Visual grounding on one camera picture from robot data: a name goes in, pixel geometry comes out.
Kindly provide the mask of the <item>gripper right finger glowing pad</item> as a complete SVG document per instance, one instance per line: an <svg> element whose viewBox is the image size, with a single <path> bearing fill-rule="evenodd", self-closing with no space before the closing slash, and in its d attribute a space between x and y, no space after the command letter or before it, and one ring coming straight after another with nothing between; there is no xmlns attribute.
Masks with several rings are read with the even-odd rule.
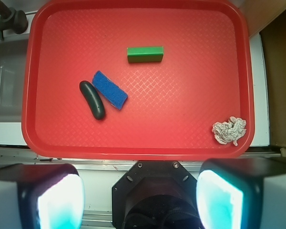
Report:
<svg viewBox="0 0 286 229"><path fill-rule="evenodd" d="M196 202L206 229L286 229L286 157L208 159Z"/></svg>

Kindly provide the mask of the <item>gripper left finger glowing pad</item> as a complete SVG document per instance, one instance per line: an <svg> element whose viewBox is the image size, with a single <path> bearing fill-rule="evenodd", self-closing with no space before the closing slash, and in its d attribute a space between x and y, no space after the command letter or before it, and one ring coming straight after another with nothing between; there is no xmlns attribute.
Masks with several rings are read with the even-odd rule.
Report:
<svg viewBox="0 0 286 229"><path fill-rule="evenodd" d="M73 165L0 165L0 229L78 229L84 198Z"/></svg>

